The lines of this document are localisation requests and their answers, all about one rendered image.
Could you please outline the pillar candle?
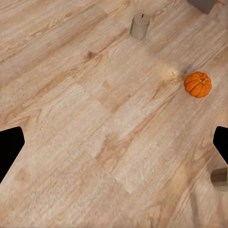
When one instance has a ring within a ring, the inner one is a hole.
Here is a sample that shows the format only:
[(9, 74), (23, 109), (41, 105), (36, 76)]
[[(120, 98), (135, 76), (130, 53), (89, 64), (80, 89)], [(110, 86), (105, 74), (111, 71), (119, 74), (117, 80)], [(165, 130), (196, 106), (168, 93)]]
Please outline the pillar candle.
[(211, 183), (217, 190), (228, 192), (228, 168), (213, 171)]
[(137, 13), (133, 17), (132, 26), (130, 29), (130, 35), (137, 40), (141, 40), (145, 38), (149, 23), (150, 23), (150, 18), (146, 14)]

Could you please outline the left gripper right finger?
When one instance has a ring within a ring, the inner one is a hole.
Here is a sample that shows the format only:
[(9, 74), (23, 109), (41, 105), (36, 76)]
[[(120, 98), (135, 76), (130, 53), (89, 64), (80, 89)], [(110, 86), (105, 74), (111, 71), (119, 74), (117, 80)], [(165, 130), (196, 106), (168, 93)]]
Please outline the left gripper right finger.
[(216, 128), (213, 144), (228, 164), (228, 128), (222, 126)]

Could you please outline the pumpkin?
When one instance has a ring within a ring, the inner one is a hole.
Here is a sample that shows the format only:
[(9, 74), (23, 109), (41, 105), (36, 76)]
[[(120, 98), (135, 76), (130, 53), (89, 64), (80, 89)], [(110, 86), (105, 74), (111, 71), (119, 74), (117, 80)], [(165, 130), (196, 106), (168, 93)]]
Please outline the pumpkin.
[(212, 87), (210, 77), (200, 71), (189, 74), (183, 84), (185, 90), (197, 99), (205, 97)]

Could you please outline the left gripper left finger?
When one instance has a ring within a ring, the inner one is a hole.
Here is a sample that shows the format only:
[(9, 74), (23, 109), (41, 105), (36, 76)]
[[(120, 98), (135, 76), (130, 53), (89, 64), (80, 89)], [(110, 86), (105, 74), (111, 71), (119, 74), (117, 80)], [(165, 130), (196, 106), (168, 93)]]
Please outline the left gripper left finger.
[(25, 144), (20, 126), (0, 132), (0, 183)]

